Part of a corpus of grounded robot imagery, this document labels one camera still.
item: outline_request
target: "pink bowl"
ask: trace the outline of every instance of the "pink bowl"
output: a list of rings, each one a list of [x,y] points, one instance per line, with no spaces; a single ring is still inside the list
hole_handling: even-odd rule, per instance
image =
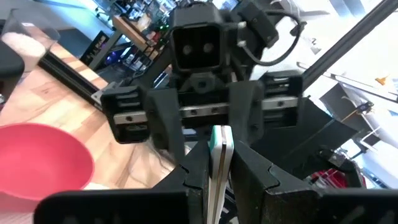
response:
[[[90,152],[65,131],[33,123],[0,128],[0,211],[33,212],[51,194],[84,189],[93,172]]]

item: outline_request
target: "phone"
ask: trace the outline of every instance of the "phone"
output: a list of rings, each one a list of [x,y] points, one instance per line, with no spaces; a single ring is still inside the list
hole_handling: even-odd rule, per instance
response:
[[[209,148],[211,165],[207,224],[217,224],[224,206],[224,195],[234,152],[231,127],[213,126]]]

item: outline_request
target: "clear plastic container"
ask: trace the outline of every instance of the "clear plastic container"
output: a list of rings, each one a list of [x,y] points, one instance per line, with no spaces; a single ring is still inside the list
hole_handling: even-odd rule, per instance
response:
[[[59,40],[60,34],[50,21],[51,18],[46,18],[31,7],[11,10],[1,32],[1,40],[24,60],[25,70],[19,82],[28,76]]]

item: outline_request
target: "black cable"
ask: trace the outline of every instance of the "black cable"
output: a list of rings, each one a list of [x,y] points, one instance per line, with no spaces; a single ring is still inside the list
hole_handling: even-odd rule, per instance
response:
[[[293,15],[291,13],[288,13],[288,12],[285,12],[285,11],[282,11],[282,10],[281,11],[277,11],[277,10],[266,11],[266,13],[268,15],[270,15],[270,16],[287,16],[287,17],[290,17],[291,19],[293,19],[297,23],[297,30],[298,30],[298,33],[295,36],[295,39],[293,40],[293,43],[289,47],[289,49],[287,49],[287,51],[283,55],[281,55],[279,58],[277,58],[277,59],[275,59],[273,61],[270,61],[270,62],[260,61],[259,59],[257,59],[253,55],[253,53],[245,45],[241,46],[243,48],[243,50],[246,52],[246,54],[250,57],[250,59],[254,63],[256,63],[258,65],[262,65],[262,66],[273,66],[273,65],[276,65],[278,63],[281,63],[281,61],[285,60],[287,58],[287,56],[289,56],[293,52],[294,48],[296,47],[297,43],[299,42],[300,34],[301,34],[301,30],[302,30],[302,25],[300,23],[300,19],[297,16],[295,16],[295,15]]]

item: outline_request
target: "red bowl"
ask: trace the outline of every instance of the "red bowl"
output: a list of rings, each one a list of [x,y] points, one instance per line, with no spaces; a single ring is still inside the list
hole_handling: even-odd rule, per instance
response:
[[[0,211],[32,212],[51,194],[84,189],[93,172],[90,152],[65,131],[33,123],[0,128]]]

